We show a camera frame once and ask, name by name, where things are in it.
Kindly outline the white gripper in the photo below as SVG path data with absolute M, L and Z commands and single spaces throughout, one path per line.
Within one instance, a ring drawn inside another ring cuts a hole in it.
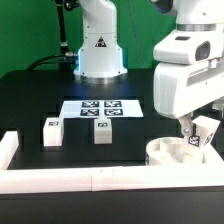
M 224 96 L 224 61 L 193 65 L 159 63 L 154 71 L 154 107 L 164 117 L 178 119 L 183 136 L 191 136 L 191 112 Z

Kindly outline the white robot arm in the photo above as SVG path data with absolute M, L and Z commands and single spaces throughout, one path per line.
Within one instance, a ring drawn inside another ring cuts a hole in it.
M 149 0 L 176 16 L 175 29 L 153 49 L 155 110 L 195 132 L 192 113 L 224 98 L 224 0 Z M 110 0 L 79 0 L 83 45 L 74 76 L 108 83 L 127 72 L 117 44 L 116 7 Z

